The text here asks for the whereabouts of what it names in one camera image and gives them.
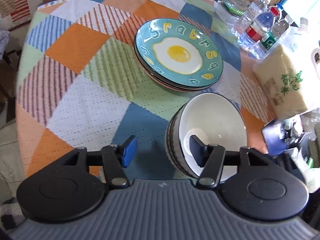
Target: patchwork tablecloth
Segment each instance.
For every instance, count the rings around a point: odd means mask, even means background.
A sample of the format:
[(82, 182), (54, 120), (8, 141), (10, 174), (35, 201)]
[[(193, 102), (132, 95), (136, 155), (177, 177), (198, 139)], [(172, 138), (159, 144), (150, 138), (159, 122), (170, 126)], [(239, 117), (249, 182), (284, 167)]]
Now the patchwork tablecloth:
[[(130, 179), (181, 177), (164, 149), (167, 124), (196, 93), (154, 83), (138, 65), (133, 39), (145, 22), (161, 17), (195, 25), (224, 59), (210, 89), (241, 112), (251, 147), (264, 150), (261, 128), (272, 119), (253, 76), (254, 59), (241, 52), (219, 20), (213, 0), (57, 0), (38, 7), (23, 47), (17, 81), (17, 127), (27, 176), (74, 147), (100, 150), (138, 139), (126, 169)], [(90, 168), (95, 175), (100, 167)]]

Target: teal plate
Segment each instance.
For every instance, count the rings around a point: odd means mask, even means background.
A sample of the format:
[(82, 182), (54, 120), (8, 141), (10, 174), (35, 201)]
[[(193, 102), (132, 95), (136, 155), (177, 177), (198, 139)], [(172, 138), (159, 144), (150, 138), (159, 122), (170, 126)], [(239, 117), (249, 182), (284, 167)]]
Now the teal plate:
[(164, 78), (188, 87), (206, 87), (220, 78), (223, 60), (216, 44), (193, 25), (155, 19), (140, 27), (138, 54)]

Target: bowl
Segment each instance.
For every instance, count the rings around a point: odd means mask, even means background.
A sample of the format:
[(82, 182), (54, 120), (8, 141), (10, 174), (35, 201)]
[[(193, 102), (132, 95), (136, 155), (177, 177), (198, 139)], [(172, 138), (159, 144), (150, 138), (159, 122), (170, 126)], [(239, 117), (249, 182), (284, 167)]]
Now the bowl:
[[(167, 143), (172, 145), (168, 155), (179, 163), (182, 172), (193, 177), (198, 177), (203, 168), (197, 165), (190, 152), (191, 135), (195, 134), (205, 144), (219, 144), (230, 151), (239, 151), (241, 146), (247, 145), (246, 127), (241, 114), (228, 99), (215, 93), (202, 93), (191, 98), (172, 118), (168, 129), (170, 141)], [(221, 181), (236, 172), (237, 166), (224, 166)]]
[(222, 5), (230, 14), (242, 16), (250, 3), (247, 0), (222, 0)]

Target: plate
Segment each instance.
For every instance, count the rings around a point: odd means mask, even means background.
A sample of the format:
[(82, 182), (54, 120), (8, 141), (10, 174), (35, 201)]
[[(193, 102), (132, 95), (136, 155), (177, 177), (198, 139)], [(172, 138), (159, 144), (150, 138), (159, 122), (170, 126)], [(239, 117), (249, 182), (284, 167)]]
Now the plate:
[(223, 60), (216, 44), (193, 25), (155, 19), (140, 27), (136, 53), (153, 71), (171, 82), (203, 88), (220, 78)]
[(140, 67), (147, 74), (147, 76), (150, 77), (154, 82), (158, 83), (159, 85), (164, 86), (165, 88), (169, 88), (169, 89), (179, 91), (179, 92), (194, 92), (194, 91), (200, 91), (200, 90), (203, 90), (203, 89), (210, 87), (210, 86), (208, 86), (208, 87), (195, 88), (195, 87), (182, 86), (177, 83), (174, 83), (170, 80), (165, 79), (162, 76), (159, 76), (155, 71), (153, 71), (153, 69), (151, 69), (147, 65), (145, 65), (145, 62), (143, 61), (143, 59), (141, 57), (139, 57), (139, 55), (136, 54), (135, 56), (136, 56), (136, 60), (138, 61), (138, 63), (140, 63), (139, 64)]

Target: stack of bowls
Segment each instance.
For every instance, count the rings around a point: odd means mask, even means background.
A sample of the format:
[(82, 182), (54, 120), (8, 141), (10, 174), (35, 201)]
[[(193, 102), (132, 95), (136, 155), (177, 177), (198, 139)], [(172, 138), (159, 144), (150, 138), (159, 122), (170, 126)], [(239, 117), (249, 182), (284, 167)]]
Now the stack of bowls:
[(223, 71), (221, 53), (210, 37), (176, 19), (155, 19), (142, 25), (134, 49), (147, 75), (176, 91), (207, 89)]
[[(202, 172), (189, 149), (189, 139), (196, 135), (205, 144), (218, 144), (226, 150), (239, 151), (247, 145), (243, 119), (225, 97), (202, 93), (188, 101), (172, 117), (165, 135), (165, 148), (171, 163), (184, 174), (197, 178)], [(224, 166), (221, 181), (237, 172), (237, 166)]]

